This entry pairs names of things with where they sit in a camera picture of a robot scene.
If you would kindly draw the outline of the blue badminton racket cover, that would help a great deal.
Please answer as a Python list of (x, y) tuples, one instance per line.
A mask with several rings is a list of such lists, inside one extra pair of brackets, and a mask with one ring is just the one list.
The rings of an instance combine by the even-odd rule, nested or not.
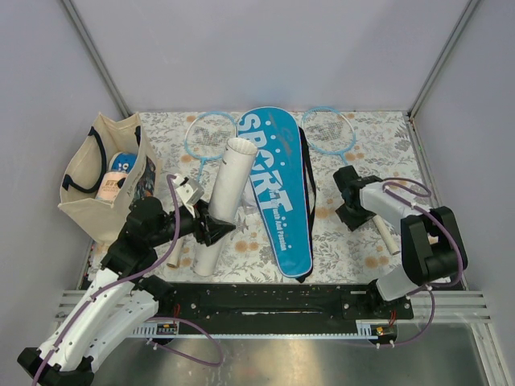
[(266, 106), (241, 116), (237, 136), (257, 147), (249, 182), (278, 269), (302, 283), (313, 271), (316, 204), (305, 133), (285, 109)]

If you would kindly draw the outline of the blue racket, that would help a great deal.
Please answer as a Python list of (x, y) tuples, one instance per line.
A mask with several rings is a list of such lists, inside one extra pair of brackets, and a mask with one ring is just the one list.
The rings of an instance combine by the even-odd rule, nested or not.
[(335, 200), (335, 217), (349, 232), (374, 229), (391, 255), (400, 253), (385, 221), (360, 203), (359, 189), (377, 177), (361, 177), (347, 159), (356, 145), (356, 129), (344, 113), (328, 106), (308, 109), (301, 118), (308, 145), (317, 153), (317, 176), (322, 191)]
[[(200, 177), (206, 163), (222, 158), (225, 145), (230, 138), (236, 136), (236, 122), (232, 116), (222, 112), (202, 113), (189, 125), (184, 136), (184, 148), (190, 156), (200, 161), (195, 179)], [(206, 203), (202, 198), (197, 203)], [(178, 267), (183, 245), (183, 237), (179, 238), (174, 248), (167, 250), (166, 265)]]

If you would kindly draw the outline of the white shuttlecock tube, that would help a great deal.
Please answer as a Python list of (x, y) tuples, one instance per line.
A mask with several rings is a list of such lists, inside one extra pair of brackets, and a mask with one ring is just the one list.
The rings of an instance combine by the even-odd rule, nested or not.
[[(257, 152), (258, 148), (247, 139), (230, 138), (227, 141), (208, 206), (212, 217), (233, 223)], [(193, 269), (196, 274), (202, 277), (213, 275), (228, 238), (223, 236), (211, 246), (198, 246)]]

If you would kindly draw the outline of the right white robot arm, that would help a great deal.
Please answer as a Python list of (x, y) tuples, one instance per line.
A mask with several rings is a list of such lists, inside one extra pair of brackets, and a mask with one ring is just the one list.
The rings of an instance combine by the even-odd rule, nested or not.
[(428, 188), (422, 185), (422, 194), (401, 185), (402, 178), (360, 177), (353, 166), (341, 167), (333, 179), (344, 201), (336, 214), (349, 231), (379, 216), (401, 237), (401, 265), (371, 281), (361, 302), (373, 317), (386, 317), (395, 302), (436, 286), (440, 279), (452, 277), (450, 285), (460, 281), (468, 258), (454, 212), (445, 206), (423, 207), (392, 190), (395, 186), (429, 198)]

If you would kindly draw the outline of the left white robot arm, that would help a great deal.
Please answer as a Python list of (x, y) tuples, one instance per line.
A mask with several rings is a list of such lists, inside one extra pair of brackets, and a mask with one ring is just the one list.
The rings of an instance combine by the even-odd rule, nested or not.
[(212, 246), (235, 229), (199, 200), (167, 213), (159, 199), (135, 202), (117, 239), (109, 246), (92, 284), (58, 330), (18, 357), (34, 385), (90, 385), (106, 356), (141, 323), (165, 318), (175, 307), (175, 287), (152, 274), (156, 247), (192, 234)]

